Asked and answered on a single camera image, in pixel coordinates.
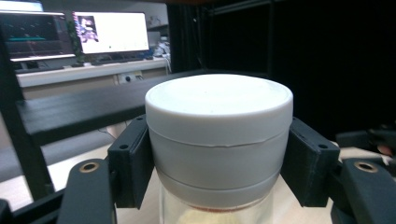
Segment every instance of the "computer monitor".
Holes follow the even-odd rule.
[[[149,49],[143,12],[73,12],[84,54]]]
[[[0,0],[0,10],[43,11],[43,6],[38,0]]]
[[[75,57],[63,13],[0,11],[12,62]]]

